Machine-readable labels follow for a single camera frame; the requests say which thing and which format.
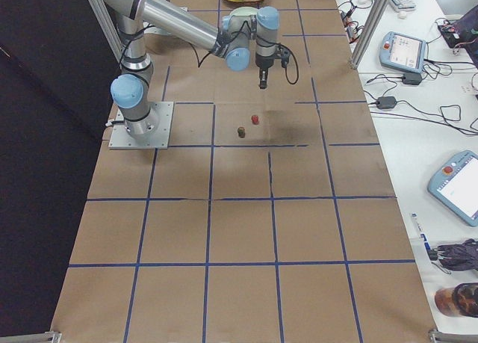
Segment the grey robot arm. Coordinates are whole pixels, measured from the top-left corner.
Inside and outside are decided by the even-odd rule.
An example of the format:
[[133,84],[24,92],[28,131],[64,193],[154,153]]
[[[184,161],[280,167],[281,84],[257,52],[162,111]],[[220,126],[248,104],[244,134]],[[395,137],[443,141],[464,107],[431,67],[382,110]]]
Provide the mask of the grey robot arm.
[[268,70],[275,61],[287,67],[290,49],[277,41],[279,12],[274,7],[239,7],[213,26],[170,0],[102,0],[116,15],[117,34],[122,43],[121,74],[111,84],[111,95],[121,113],[122,130],[131,139],[150,146],[154,134],[170,119],[160,114],[159,105],[147,99],[153,64],[146,52],[144,34],[155,27],[192,47],[207,50],[225,60],[233,71],[254,61],[259,88],[267,88]]

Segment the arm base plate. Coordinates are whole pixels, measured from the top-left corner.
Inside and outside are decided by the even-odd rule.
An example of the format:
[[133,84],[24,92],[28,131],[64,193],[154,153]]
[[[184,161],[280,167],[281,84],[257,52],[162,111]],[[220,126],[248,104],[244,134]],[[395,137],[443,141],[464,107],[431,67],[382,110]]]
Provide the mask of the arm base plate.
[[127,121],[120,109],[111,123],[110,149],[167,149],[174,102],[149,102],[149,116],[138,122]]

